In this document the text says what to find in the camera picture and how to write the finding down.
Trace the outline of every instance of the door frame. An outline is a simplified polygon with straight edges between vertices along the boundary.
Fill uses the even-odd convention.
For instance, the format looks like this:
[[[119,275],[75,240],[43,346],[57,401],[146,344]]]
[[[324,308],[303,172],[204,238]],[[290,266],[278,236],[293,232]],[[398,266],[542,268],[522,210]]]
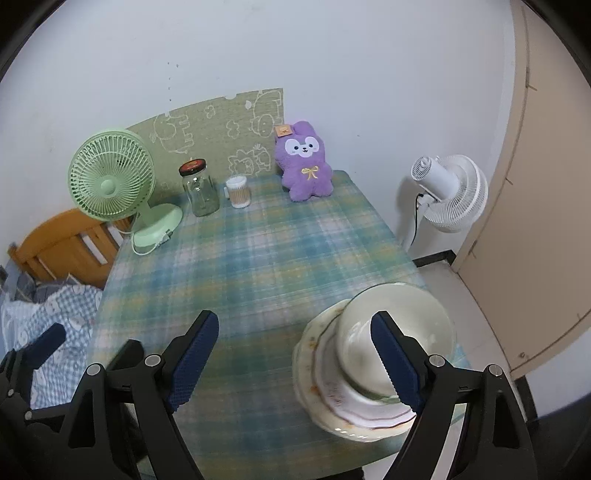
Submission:
[[[501,195],[507,172],[509,172],[511,163],[513,162],[523,125],[525,103],[527,102],[529,89],[530,43],[527,33],[527,23],[525,22],[526,6],[521,0],[510,0],[510,4],[515,32],[515,79],[509,121],[507,123],[505,139],[501,147],[501,155],[499,156],[499,161],[489,183],[488,202],[486,203],[482,216],[470,228],[464,243],[462,243],[456,255],[456,259],[452,263],[452,270],[456,273],[460,270],[467,256],[472,253],[472,248],[478,241],[478,237],[484,230],[492,210]]]

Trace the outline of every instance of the plaid tablecloth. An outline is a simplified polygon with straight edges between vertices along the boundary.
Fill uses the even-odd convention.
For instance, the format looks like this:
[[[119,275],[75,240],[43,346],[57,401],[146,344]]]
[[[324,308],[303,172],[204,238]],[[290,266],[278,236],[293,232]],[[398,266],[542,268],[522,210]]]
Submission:
[[[303,203],[279,177],[249,183],[245,209],[222,199],[196,218],[179,199],[184,217],[170,241],[145,257],[123,245],[88,361],[106,365],[128,338],[161,352],[209,309],[220,337],[174,415],[205,478],[312,479],[397,452],[405,436],[361,444],[315,426],[294,395],[291,353],[321,311],[378,283],[424,286],[417,269],[345,172],[335,172],[332,196]],[[460,348],[454,363],[467,365]]]

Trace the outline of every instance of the green desk fan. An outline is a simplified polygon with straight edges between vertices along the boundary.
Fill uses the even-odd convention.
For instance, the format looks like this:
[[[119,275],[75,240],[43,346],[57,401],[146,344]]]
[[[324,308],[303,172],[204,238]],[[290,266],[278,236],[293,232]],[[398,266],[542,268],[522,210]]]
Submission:
[[[146,255],[170,239],[183,218],[176,205],[150,208],[154,161],[143,140],[127,130],[100,132],[78,149],[68,170],[72,199],[88,216],[112,222],[139,212],[131,245]]]

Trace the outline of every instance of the chair backrest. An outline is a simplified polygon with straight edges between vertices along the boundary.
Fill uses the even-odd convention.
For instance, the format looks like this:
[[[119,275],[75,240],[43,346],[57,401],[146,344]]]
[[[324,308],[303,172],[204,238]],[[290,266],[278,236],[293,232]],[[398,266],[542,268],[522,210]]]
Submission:
[[[131,223],[124,219],[113,224],[128,231]],[[72,274],[84,284],[103,288],[118,249],[105,222],[72,209],[39,225],[20,247],[11,246],[8,254],[36,280],[51,281]]]

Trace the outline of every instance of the screw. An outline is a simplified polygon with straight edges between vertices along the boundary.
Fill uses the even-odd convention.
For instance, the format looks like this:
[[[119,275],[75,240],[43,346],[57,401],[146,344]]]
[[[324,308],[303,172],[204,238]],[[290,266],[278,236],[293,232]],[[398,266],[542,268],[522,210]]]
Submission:
[[[159,355],[149,355],[146,357],[146,360],[144,360],[144,363],[148,367],[155,367],[156,365],[158,365],[160,363],[160,356]]]
[[[86,369],[86,373],[89,374],[90,376],[96,375],[98,372],[100,372],[100,365],[99,364],[92,364],[91,366],[89,366]]]
[[[441,355],[432,355],[429,357],[429,363],[434,367],[442,367],[445,365],[445,359]]]
[[[488,371],[495,377],[500,377],[503,374],[503,369],[498,365],[492,364],[488,367]]]

